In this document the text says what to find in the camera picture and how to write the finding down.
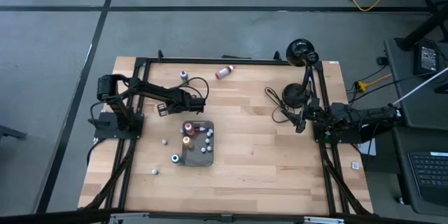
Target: black lamp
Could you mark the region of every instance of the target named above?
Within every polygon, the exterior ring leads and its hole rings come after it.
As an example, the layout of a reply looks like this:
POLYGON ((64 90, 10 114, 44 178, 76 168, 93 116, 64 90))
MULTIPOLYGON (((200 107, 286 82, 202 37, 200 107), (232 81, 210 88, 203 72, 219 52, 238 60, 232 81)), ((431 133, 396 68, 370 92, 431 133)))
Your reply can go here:
POLYGON ((289 44, 286 49, 286 59, 291 66, 305 66, 302 84, 291 83, 281 93, 281 98, 286 105, 291 108, 300 108, 312 95, 312 92, 307 90, 307 85, 312 72, 312 65, 319 61, 319 55, 314 51, 314 46, 311 42, 299 38, 289 44))

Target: small bottle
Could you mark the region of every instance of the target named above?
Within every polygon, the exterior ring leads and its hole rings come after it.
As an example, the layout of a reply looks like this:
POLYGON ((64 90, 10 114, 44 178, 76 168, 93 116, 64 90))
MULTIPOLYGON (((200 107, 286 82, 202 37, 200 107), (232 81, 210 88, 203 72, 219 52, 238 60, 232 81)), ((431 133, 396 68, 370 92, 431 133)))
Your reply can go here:
POLYGON ((218 80, 226 77, 227 75, 229 75, 233 69, 235 69, 237 66, 226 66, 224 69, 221 69, 219 72, 215 73, 215 76, 218 80))
POLYGON ((193 129, 193 126, 191 125, 191 123, 185 124, 185 132, 187 133, 188 136, 195 135, 195 129, 193 129))
POLYGON ((192 149, 193 148, 193 141, 191 140, 190 137, 186 136, 182 139, 183 145, 187 148, 187 149, 192 149))
POLYGON ((181 71, 181 79, 182 79, 183 83, 188 81, 188 73, 186 71, 184 71, 184 70, 181 71))

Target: wooden table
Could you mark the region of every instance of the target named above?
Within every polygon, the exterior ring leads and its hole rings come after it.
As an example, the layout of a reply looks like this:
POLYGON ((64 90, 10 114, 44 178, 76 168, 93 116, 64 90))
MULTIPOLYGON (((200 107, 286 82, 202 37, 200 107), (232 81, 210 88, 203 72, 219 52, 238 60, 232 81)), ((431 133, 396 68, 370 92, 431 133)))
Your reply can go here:
MULTIPOLYGON (((118 57, 113 73, 131 76, 135 59, 118 57)), ((319 147, 313 140, 311 123, 297 134, 290 122, 273 122, 271 113, 276 105, 264 93, 265 87, 281 94, 287 84, 301 83, 305 68, 239 65, 229 76, 216 80, 214 73, 223 67, 151 64, 150 83, 173 87, 181 83, 180 71, 186 70, 189 77, 200 76, 208 81, 210 95, 204 113, 199 115, 184 112, 160 117, 155 108, 160 102, 145 99, 145 122, 136 144, 126 210, 328 215, 319 147), (213 121, 215 160, 210 167, 176 166, 171 161, 173 154, 181 152, 179 129, 185 120, 213 121), (166 146, 162 145, 162 139, 168 140, 166 146), (152 175, 152 169, 160 173, 152 175)), ((339 64, 323 62, 323 68, 330 103, 347 103, 339 64)), ((205 94, 203 82, 194 80, 191 85, 205 94)), ((321 96, 319 84, 316 86, 321 96)), ((284 118, 280 112, 274 116, 278 120, 284 118)), ((117 142, 108 139, 93 151, 80 207, 93 200, 109 179, 117 142)), ((360 155, 349 144, 339 144, 339 155, 346 184, 362 205, 372 211, 360 155), (358 162, 360 169, 352 169, 352 162, 358 162)), ((117 206, 120 187, 118 182, 113 206, 117 206)), ((334 181, 332 188, 337 210, 342 211, 334 181)))

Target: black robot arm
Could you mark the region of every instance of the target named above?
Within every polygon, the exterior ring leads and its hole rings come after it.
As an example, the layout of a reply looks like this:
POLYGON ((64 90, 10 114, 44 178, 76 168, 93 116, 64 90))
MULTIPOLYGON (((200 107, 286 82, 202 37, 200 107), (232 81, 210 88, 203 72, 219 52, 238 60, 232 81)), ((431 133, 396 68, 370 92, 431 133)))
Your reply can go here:
POLYGON ((313 127, 318 129, 320 136, 317 139, 334 139, 342 143, 358 143, 358 135, 361 142, 370 140, 373 136, 372 128, 380 134, 394 125, 401 123, 401 114, 392 104, 382 108, 355 109, 347 104, 335 102, 325 111, 319 106, 319 98, 311 98, 309 104, 304 104, 299 114, 294 114, 286 109, 281 112, 296 126, 295 131, 302 133, 305 130, 307 120, 312 121, 313 127))
POLYGON ((132 95, 141 95, 164 102, 164 104, 157 106, 160 116, 182 111, 204 112, 205 99, 191 95, 189 92, 180 89, 179 86, 172 88, 160 87, 138 78, 128 78, 121 74, 105 75, 98 79, 97 98, 101 102, 106 102, 108 105, 118 107, 121 110, 121 104, 117 103, 122 103, 124 98, 132 95), (128 85, 128 89, 122 94, 118 94, 117 91, 118 81, 128 85))

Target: keyboard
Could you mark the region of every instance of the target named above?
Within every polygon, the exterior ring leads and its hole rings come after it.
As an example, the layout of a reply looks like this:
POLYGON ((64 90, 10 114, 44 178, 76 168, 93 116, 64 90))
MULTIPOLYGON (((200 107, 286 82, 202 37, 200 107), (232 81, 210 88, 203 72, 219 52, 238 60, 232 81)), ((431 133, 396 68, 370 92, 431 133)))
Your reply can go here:
POLYGON ((415 181, 423 200, 448 206, 448 153, 408 153, 415 181))

